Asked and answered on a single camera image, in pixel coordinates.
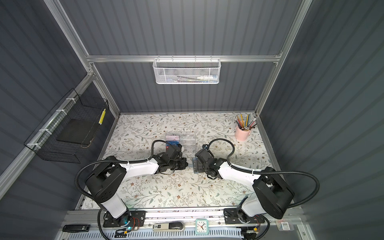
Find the gray wall panel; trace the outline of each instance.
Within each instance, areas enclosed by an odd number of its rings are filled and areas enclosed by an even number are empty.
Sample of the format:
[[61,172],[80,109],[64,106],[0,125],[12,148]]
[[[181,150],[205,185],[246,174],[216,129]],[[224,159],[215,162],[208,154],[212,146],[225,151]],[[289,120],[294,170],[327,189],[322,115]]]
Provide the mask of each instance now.
[[[100,97],[94,84],[84,95]],[[34,157],[16,182],[0,201],[2,239],[53,239],[61,226],[66,212],[73,210],[80,193],[73,185],[77,171],[89,162],[97,160],[113,124],[114,117],[108,112],[103,124],[80,164],[43,161]],[[80,177],[84,180],[89,171]],[[20,225],[26,231],[18,231]]]
[[222,63],[219,84],[157,84],[151,63],[96,63],[122,112],[254,110],[273,63]]
[[44,2],[0,1],[0,19],[2,173],[86,72]]
[[[316,175],[317,239],[380,238],[384,3],[314,1],[261,114],[282,169]],[[313,183],[287,176],[301,199]],[[354,219],[364,213],[364,221]]]
[[[0,1],[0,55],[1,174],[86,71],[42,0]],[[94,84],[84,94],[100,97]],[[31,160],[0,200],[1,239],[55,237],[80,196],[74,176],[98,158],[113,121],[108,112],[85,156],[87,162],[49,162],[37,156]]]
[[91,55],[278,54],[299,0],[62,1]]

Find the table surface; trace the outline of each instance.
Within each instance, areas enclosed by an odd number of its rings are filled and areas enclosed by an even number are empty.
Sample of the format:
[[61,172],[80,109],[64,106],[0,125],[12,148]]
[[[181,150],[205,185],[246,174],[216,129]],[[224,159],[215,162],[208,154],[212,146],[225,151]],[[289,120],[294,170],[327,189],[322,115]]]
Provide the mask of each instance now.
[[[235,116],[239,113],[135,114],[121,115],[104,158],[115,155],[120,160],[149,157],[152,141],[165,140],[167,132],[194,132],[196,150],[215,138],[226,138],[235,145],[232,163],[264,169],[271,162],[259,130],[254,128],[245,142],[235,139]],[[226,158],[232,150],[224,141],[211,145],[215,157]],[[156,143],[154,153],[165,151],[165,144]],[[193,155],[186,155],[192,162]],[[120,184],[118,194],[130,209],[163,207],[201,207],[238,205],[253,189],[231,180],[209,179],[205,173],[194,174],[193,168],[170,175],[156,174],[129,178]],[[98,209],[85,198],[81,209]]]

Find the white mesh basket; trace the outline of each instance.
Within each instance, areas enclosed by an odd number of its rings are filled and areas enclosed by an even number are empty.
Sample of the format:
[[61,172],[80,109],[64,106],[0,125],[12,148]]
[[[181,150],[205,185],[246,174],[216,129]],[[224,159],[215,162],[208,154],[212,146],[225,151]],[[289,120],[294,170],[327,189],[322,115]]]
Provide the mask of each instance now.
[[158,84],[217,84],[220,60],[210,62],[153,61]]

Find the black wire rack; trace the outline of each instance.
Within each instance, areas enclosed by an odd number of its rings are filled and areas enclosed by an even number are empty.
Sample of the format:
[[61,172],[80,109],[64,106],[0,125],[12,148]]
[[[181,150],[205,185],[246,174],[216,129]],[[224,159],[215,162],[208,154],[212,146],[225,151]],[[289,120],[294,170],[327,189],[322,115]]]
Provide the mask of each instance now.
[[[106,99],[76,95],[63,109],[56,110],[56,117],[50,124],[39,129],[37,136],[30,136],[24,145],[46,161],[80,163],[108,111]],[[87,123],[86,137],[77,143],[59,140],[73,121]]]

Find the teal clock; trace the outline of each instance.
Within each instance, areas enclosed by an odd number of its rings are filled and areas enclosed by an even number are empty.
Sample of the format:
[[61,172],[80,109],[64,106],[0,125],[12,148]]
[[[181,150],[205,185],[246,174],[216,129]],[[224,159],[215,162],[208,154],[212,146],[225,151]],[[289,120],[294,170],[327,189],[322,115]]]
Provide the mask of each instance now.
[[208,235],[208,220],[196,219],[195,233],[199,235]]

